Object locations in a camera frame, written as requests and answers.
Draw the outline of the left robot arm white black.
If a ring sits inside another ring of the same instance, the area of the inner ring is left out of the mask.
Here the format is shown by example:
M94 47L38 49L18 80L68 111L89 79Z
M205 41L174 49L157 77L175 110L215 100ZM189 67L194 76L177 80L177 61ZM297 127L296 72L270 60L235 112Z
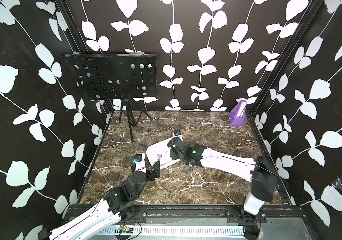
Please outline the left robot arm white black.
M133 218L136 200L146 184L160 177L160 161L147 172L135 171L118 186L108 190L93 207L70 222L38 233L39 240L88 240L105 227Z

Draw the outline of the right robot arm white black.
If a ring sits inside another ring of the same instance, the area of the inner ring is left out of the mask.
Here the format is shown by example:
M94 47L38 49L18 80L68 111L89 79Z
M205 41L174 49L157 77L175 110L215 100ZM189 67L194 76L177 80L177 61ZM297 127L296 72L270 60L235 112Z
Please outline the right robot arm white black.
M172 138L167 146L171 155L178 157L185 165L220 170L250 182L251 190L245 198L242 213L255 216L264 203L274 198L277 176L263 156L256 159L235 157L202 145L190 147L177 137Z

